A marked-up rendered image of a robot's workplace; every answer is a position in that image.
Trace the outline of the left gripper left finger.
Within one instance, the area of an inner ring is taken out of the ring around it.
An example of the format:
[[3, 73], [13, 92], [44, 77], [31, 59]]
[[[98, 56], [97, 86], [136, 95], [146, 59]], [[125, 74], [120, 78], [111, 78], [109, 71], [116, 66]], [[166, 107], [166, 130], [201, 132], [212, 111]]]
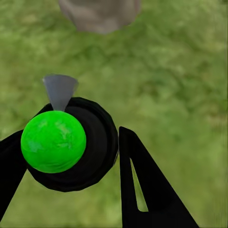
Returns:
[[21, 152], [23, 130], [0, 142], [0, 221], [27, 170]]

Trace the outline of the pesticide atomizer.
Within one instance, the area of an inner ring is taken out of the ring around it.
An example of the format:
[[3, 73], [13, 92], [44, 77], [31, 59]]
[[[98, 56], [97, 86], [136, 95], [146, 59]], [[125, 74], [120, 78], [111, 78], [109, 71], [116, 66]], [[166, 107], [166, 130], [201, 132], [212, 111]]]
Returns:
[[119, 153], [110, 114], [91, 100], [72, 97], [77, 80], [43, 78], [51, 103], [26, 125], [20, 147], [27, 170], [50, 190], [80, 191], [98, 183]]

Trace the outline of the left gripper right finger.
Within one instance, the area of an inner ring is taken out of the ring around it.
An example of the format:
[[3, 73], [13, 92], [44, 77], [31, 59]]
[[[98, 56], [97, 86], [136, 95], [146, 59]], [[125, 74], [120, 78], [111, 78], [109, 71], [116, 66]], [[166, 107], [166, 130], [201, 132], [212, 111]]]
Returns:
[[[123, 228], [199, 228], [137, 134], [119, 127], [118, 142]], [[137, 208], [130, 159], [148, 212]]]

